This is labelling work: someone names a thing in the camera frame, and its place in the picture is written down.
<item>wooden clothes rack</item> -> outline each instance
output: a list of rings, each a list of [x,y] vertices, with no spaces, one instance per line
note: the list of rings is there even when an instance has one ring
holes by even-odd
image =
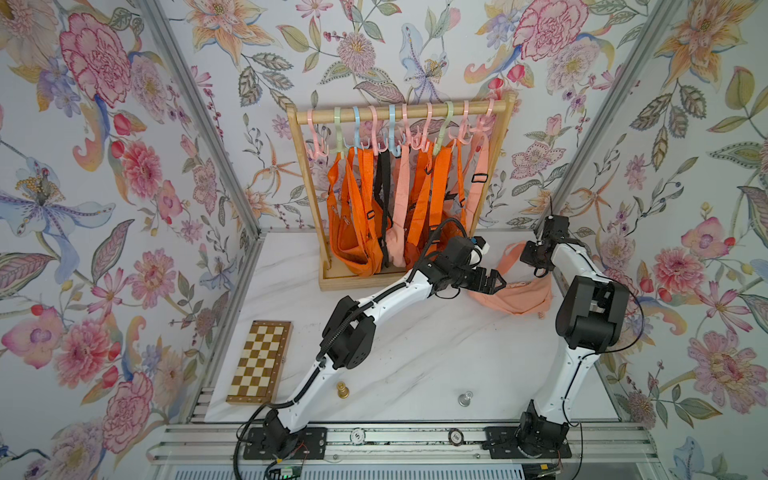
[[[482,213],[483,204],[485,202],[485,195],[488,194],[488,187],[491,184],[493,178],[493,172],[496,168],[496,161],[498,160],[498,154],[502,149],[502,143],[504,137],[507,134],[507,125],[512,116],[512,112],[515,109],[515,101],[517,100],[517,94],[513,91],[507,92],[500,101],[495,101],[493,104],[492,114],[496,116],[496,122],[491,133],[491,142],[488,152],[488,179],[483,184],[482,195],[477,209],[477,214],[472,220],[472,225],[468,229],[468,235],[472,236],[477,227],[478,219]],[[477,115],[484,114],[488,111],[489,101],[471,101],[469,102],[469,114]],[[456,112],[463,114],[463,107],[459,107],[462,103],[455,102],[457,106]],[[296,148],[296,158],[299,161],[301,168],[301,176],[304,179],[304,187],[306,190],[307,200],[310,202],[310,209],[312,211],[312,218],[315,222],[315,231],[317,233],[317,241],[320,245],[320,269],[319,269],[319,285],[320,289],[325,290],[344,290],[349,288],[366,288],[371,286],[387,286],[400,278],[406,271],[404,268],[398,268],[390,266],[382,268],[381,273],[377,273],[372,276],[363,277],[357,276],[352,273],[346,264],[337,259],[331,251],[329,240],[326,238],[325,230],[323,229],[323,219],[320,216],[320,209],[317,203],[317,196],[315,194],[315,184],[312,180],[312,173],[310,172],[310,164],[306,157],[306,149],[304,147],[304,136],[301,131],[301,125],[306,125],[306,111],[298,111],[296,105],[289,103],[286,106],[286,112],[288,114],[288,123],[290,125],[291,135],[293,136],[293,146]],[[382,121],[388,121],[389,119],[389,106],[377,107],[376,114]],[[334,112],[331,110],[312,110],[312,122],[313,124],[332,124],[334,120]],[[432,104],[432,118],[444,118],[448,115],[447,104]],[[427,105],[409,105],[408,106],[408,119],[415,120],[419,118],[427,117]],[[372,120],[373,116],[371,111],[366,108],[359,109],[359,118],[361,121]],[[395,119],[397,121],[402,120],[402,109],[399,104],[395,106]],[[341,109],[341,122],[350,123],[355,121],[355,113],[352,108]]]

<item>pink flower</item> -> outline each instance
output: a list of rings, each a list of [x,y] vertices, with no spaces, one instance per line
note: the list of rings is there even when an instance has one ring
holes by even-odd
[[[704,265],[682,247],[663,248],[655,258],[656,279],[672,293],[692,292],[704,281]]]
[[[82,480],[101,461],[101,445],[104,433],[100,419],[77,422],[65,427],[54,440],[51,460],[46,469],[51,480]]]
[[[747,315],[748,313],[751,313],[751,310],[745,306],[726,306],[739,296],[739,292],[736,290],[728,290],[722,297],[719,297],[717,288],[717,282],[710,282],[710,295],[704,294],[699,289],[695,290],[701,301],[712,307],[707,310],[707,316],[712,318],[715,316],[715,313],[719,313],[720,319],[723,320],[723,323],[725,323],[725,326],[727,326],[730,331],[736,333],[736,330],[733,328],[735,325],[745,332],[749,332],[752,329],[752,326],[732,314]]]
[[[64,326],[56,309],[42,311],[38,318],[22,320],[2,336],[2,344],[24,363],[40,369],[51,361],[58,348]]]
[[[176,195],[176,189],[170,180],[163,182],[163,187],[157,192],[157,209],[165,223],[170,225],[170,219],[181,213],[181,202]]]
[[[123,269],[118,268],[118,271],[114,275],[114,282],[112,281],[112,275],[109,272],[104,274],[104,286],[106,289],[100,286],[94,286],[91,288],[91,293],[95,296],[102,298],[96,303],[88,305],[88,313],[93,313],[100,308],[104,309],[104,316],[109,315],[112,312],[113,305],[120,305],[123,300],[118,298],[118,293],[123,289],[127,279],[123,280]]]
[[[203,224],[197,220],[182,220],[181,235],[188,243],[195,243],[203,237]]]
[[[56,356],[58,384],[73,389],[78,382],[88,383],[98,374],[109,353],[109,333],[96,320],[85,319],[73,325],[61,338],[61,350]]]
[[[187,135],[181,135],[180,145],[190,157],[194,158],[197,156],[197,147],[194,146],[194,142]]]
[[[341,62],[357,74],[366,73],[376,63],[373,44],[362,33],[350,33],[342,38],[336,53]]]
[[[701,258],[716,258],[728,254],[729,247],[723,241],[725,230],[717,217],[707,218],[699,226],[688,230],[680,238],[685,247]]]
[[[600,45],[589,38],[570,44],[547,62],[547,90],[562,90],[580,81],[599,54]]]
[[[147,147],[143,141],[128,144],[123,153],[123,177],[139,197],[154,197],[163,178],[160,157],[154,153],[154,148]]]
[[[275,133],[280,136],[280,138],[287,138],[288,140],[293,139],[290,133],[290,126],[288,125],[288,119],[280,117],[277,115],[277,117],[272,120],[272,129],[275,130]]]
[[[299,12],[306,12],[305,14],[301,15],[301,18],[309,17],[312,13],[314,13],[317,18],[320,18],[320,10],[325,11],[333,7],[333,3],[323,2],[323,0],[301,1],[304,3],[304,5],[301,5],[300,3],[296,5],[296,10]]]
[[[195,167],[192,170],[194,174],[195,188],[192,198],[201,205],[205,205],[205,211],[211,215],[216,208],[216,169],[210,158],[205,162],[204,167]]]
[[[120,453],[138,437],[149,418],[152,393],[152,381],[141,372],[135,373],[130,382],[118,384],[101,424],[107,450]]]
[[[59,36],[61,54],[85,94],[114,108],[131,89],[131,64],[120,38],[89,13],[69,15],[69,30]]]
[[[550,148],[543,142],[535,141],[525,152],[512,155],[512,163],[516,167],[512,171],[512,177],[533,177],[563,158],[564,153],[564,148]]]
[[[156,122],[163,123],[165,115],[165,85],[154,62],[135,55],[131,62],[131,87],[134,97]]]
[[[717,332],[704,334],[704,344],[690,339],[688,356],[699,363],[694,369],[694,388],[704,395],[712,393],[712,400],[719,406],[725,405],[728,393],[730,408],[746,414],[759,403],[766,406],[766,391],[760,387],[768,379],[764,366],[752,365],[757,354],[751,348],[736,350],[739,337],[731,330],[725,336]]]
[[[144,309],[157,306],[159,296],[170,295],[176,291],[174,280],[176,271],[171,270],[174,267],[174,259],[165,254],[165,249],[152,252],[144,252],[142,255],[143,263],[137,261],[134,268],[138,273],[131,274],[125,281],[133,286],[131,295],[136,300],[144,298]]]
[[[210,88],[214,86],[214,84],[205,83],[210,80],[210,73],[208,73],[207,71],[198,75],[197,65],[192,65],[190,67],[190,71],[192,72],[192,76],[194,77],[194,81],[198,87]]]
[[[634,240],[613,233],[600,245],[600,257],[608,268],[624,272],[634,255]]]
[[[522,45],[520,58],[551,57],[576,38],[587,15],[581,0],[534,0],[523,12],[512,46]]]
[[[554,137],[563,129],[563,116],[560,114],[547,119],[547,135]]]

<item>gold chess piece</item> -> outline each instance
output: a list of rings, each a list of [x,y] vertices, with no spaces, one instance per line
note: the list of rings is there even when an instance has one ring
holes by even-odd
[[[346,388],[344,382],[339,382],[336,384],[336,392],[339,394],[340,399],[345,399],[349,396],[349,389]]]

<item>chess piece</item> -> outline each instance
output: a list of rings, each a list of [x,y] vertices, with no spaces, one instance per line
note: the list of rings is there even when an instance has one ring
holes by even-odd
[[[336,393],[339,394],[340,399],[345,399],[349,396],[349,389],[346,388],[346,385],[344,385],[344,382],[339,382],[336,384]]]
[[[472,392],[467,391],[458,396],[458,404],[462,407],[468,407],[472,401]]]

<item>black strap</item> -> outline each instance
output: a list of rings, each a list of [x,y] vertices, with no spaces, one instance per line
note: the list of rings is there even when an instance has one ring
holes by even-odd
[[[382,208],[382,236],[379,238],[379,245],[382,249],[382,263],[389,266],[389,251],[386,248],[386,229],[392,221],[392,215],[389,212],[389,190],[392,186],[392,163],[389,158],[389,150],[379,152],[379,158],[376,162],[376,176],[373,179],[373,198]]]

